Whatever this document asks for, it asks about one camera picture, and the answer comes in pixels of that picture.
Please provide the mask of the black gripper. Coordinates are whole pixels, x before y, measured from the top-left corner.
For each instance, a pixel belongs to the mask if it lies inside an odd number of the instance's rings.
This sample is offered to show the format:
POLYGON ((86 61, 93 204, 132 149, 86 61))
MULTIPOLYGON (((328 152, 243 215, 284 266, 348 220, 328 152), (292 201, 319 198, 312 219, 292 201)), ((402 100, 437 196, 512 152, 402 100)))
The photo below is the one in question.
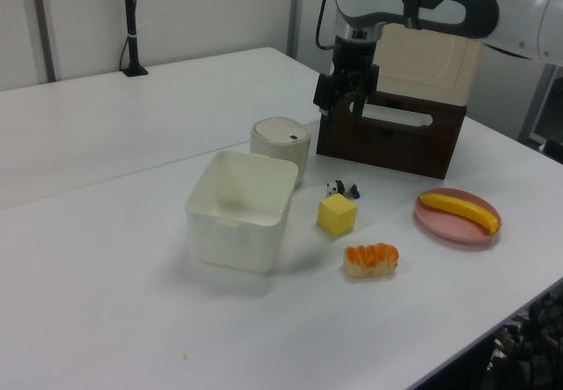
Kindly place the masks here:
POLYGON ((377 89, 379 67, 373 59, 375 41, 353 41, 337 36, 333 45, 333 71, 320 74, 313 103, 324 116, 331 114, 347 95, 354 97, 352 114, 361 118, 365 102, 377 89))

